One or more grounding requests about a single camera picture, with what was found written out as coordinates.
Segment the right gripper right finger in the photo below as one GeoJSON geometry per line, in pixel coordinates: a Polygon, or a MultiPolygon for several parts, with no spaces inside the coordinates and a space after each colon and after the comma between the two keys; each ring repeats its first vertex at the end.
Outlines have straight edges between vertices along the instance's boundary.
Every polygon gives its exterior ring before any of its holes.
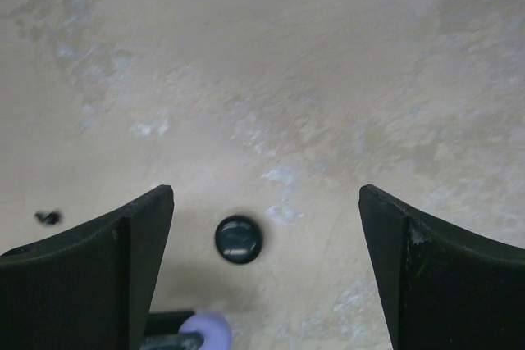
{"type": "Polygon", "coordinates": [[[378,187],[358,208],[395,349],[522,349],[524,251],[378,187]]]}

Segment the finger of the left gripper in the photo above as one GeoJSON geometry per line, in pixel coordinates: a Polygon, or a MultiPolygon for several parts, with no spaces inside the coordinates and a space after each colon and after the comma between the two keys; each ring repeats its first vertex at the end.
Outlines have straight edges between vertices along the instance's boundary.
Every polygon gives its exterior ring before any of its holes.
{"type": "Polygon", "coordinates": [[[199,333],[166,334],[145,337],[141,350],[199,350],[203,344],[199,333]]]}
{"type": "Polygon", "coordinates": [[[195,314],[194,311],[153,312],[148,314],[146,336],[177,334],[180,327],[195,314]]]}

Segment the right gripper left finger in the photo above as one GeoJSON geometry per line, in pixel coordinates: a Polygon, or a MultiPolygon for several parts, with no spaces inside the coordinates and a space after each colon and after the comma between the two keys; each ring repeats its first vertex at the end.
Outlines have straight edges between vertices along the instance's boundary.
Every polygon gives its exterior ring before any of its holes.
{"type": "Polygon", "coordinates": [[[138,349],[174,211],[161,185],[1,256],[3,349],[138,349]]]}

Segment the purple earbud charging case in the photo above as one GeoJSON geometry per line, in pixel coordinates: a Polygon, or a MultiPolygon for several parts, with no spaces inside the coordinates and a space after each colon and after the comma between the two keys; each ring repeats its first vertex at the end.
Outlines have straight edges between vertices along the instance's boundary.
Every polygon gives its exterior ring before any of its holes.
{"type": "Polygon", "coordinates": [[[179,334],[200,334],[203,338],[201,349],[230,350],[232,332],[226,318],[217,313],[197,313],[187,319],[179,328],[179,334]]]}

